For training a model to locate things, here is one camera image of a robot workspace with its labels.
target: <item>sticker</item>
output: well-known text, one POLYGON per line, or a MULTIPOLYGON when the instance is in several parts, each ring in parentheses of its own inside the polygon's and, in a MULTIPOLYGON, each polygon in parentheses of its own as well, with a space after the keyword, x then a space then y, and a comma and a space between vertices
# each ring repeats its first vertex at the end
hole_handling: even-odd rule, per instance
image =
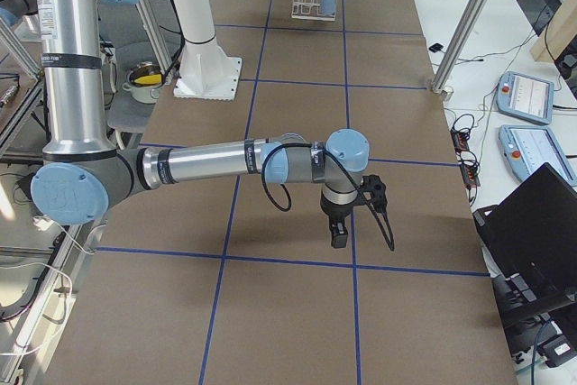
POLYGON ((38 0, 38 16, 40 18, 40 35, 43 40, 58 38, 54 0, 38 0))
POLYGON ((555 350, 555 353, 557 353, 557 355, 561 356, 565 352, 569 352, 571 350, 571 347, 569 346, 569 344, 563 343, 562 345, 555 347, 554 350, 555 350))

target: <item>computer monitor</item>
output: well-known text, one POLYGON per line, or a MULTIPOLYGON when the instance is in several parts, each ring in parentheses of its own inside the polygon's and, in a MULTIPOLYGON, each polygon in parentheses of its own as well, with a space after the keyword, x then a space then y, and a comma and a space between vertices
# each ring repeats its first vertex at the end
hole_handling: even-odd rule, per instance
MULTIPOLYGON (((549 164, 478 228, 505 277, 520 274, 537 298, 577 287, 577 192, 549 164)), ((577 347, 577 305, 549 314, 577 347)))

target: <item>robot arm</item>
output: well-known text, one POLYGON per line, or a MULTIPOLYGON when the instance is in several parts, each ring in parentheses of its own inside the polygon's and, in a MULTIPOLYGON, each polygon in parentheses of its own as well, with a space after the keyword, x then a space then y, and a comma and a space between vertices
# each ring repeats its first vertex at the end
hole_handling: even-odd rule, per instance
POLYGON ((378 177, 362 175, 369 144, 354 130, 333 133, 326 143, 287 134, 187 149, 118 151, 105 134, 98 1, 38 0, 52 131, 43 149, 46 164, 32 181, 32 198, 43 213, 61 224, 83 224, 162 184, 260 173, 265 188, 266 182, 323 184, 321 208, 329 216, 335 248, 346 245, 344 219, 354 206, 367 205, 377 221, 380 213, 387 222, 384 185, 378 177))

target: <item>white pole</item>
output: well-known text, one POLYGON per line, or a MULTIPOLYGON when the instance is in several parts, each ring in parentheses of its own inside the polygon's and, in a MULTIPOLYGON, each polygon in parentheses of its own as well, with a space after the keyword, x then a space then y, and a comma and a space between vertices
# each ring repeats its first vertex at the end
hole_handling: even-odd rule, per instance
POLYGON ((175 96, 234 99, 242 60, 219 47, 208 0, 174 0, 186 45, 175 96))

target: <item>blue cable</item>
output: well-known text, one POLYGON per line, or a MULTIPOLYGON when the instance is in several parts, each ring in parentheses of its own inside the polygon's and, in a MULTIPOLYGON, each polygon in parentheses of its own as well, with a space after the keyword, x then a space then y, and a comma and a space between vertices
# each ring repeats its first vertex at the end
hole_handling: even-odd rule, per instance
POLYGON ((539 344, 539 337, 543 330, 547 328, 547 325, 551 323, 553 319, 548 319, 544 324, 541 325, 539 331, 537 331, 537 335, 535 337, 535 344, 533 344, 533 355, 531 356, 531 385, 535 385, 535 358, 537 355, 537 345, 539 344))

